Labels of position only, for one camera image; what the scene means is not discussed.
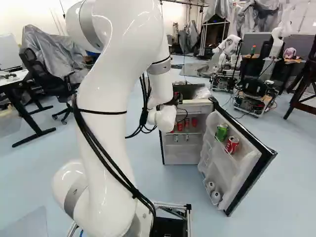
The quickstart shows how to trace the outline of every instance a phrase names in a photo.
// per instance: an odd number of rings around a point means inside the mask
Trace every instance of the green can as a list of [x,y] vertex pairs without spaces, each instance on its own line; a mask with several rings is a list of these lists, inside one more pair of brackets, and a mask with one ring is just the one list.
[[220,123],[217,125],[217,132],[215,137],[220,141],[224,142],[228,134],[228,125],[225,123]]

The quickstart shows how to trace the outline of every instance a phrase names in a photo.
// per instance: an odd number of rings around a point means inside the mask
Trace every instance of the black chair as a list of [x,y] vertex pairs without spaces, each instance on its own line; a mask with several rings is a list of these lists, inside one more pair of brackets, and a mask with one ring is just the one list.
[[79,87],[79,83],[71,84],[70,75],[74,74],[72,71],[64,76],[64,79],[52,75],[46,67],[37,60],[34,51],[30,48],[20,49],[20,57],[23,64],[32,73],[32,76],[36,83],[38,83],[44,93],[50,96],[56,96],[60,103],[65,103],[67,108],[63,111],[52,115],[53,119],[58,119],[59,115],[65,114],[61,119],[62,124],[67,124],[66,118],[73,111],[71,105],[68,103],[71,96],[76,94],[76,89]]

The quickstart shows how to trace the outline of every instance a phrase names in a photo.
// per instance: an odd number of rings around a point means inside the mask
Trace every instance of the open fridge door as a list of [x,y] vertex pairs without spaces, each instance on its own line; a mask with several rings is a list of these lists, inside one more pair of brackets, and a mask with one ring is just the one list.
[[[210,98],[214,111],[206,119],[198,169],[212,203],[227,216],[237,208],[248,191],[277,155]],[[219,124],[228,126],[223,139],[216,136]],[[227,151],[229,137],[239,139],[233,154]]]

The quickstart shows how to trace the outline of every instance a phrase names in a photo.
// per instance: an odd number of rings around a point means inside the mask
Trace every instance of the coca-cola can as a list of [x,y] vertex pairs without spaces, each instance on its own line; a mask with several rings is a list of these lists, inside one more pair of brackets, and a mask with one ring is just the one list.
[[228,141],[225,147],[226,152],[233,155],[238,149],[238,147],[239,147],[239,139],[234,136],[230,136],[228,138]]
[[189,129],[190,128],[190,118],[186,118],[184,120],[184,128]]
[[192,127],[196,127],[198,125],[198,119],[196,117],[192,118]]
[[183,122],[178,122],[178,131],[181,132],[183,130]]

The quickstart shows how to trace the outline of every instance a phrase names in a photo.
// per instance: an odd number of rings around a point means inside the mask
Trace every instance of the white floor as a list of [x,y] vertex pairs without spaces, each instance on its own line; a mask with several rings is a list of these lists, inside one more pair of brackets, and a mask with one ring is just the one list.
[[[179,56],[173,56],[173,60],[173,64],[183,63]],[[191,61],[194,59],[186,58],[186,63]],[[183,80],[179,72],[172,70],[174,81]],[[208,84],[207,79],[186,79]],[[229,99],[223,92],[214,92],[214,96],[222,105]],[[261,119],[239,119],[279,154],[232,217],[213,208],[196,166],[162,165],[158,131],[126,141],[139,189],[154,200],[191,203],[196,237],[311,236],[316,232],[316,117],[294,110],[284,120],[290,98],[287,94],[280,96],[277,108]],[[11,148],[14,142],[32,133],[22,121],[18,132],[0,138],[0,230],[45,206],[49,237],[64,237],[71,220],[54,201],[50,183],[62,164],[79,157],[75,121],[72,116],[67,125],[52,120],[51,114],[64,108],[55,98],[43,104],[53,104],[54,108],[34,115],[34,119],[41,128],[55,126],[57,131]],[[127,134],[137,127],[141,107],[142,95],[137,84],[129,101]],[[234,117],[242,115],[233,110],[231,103],[225,108]]]

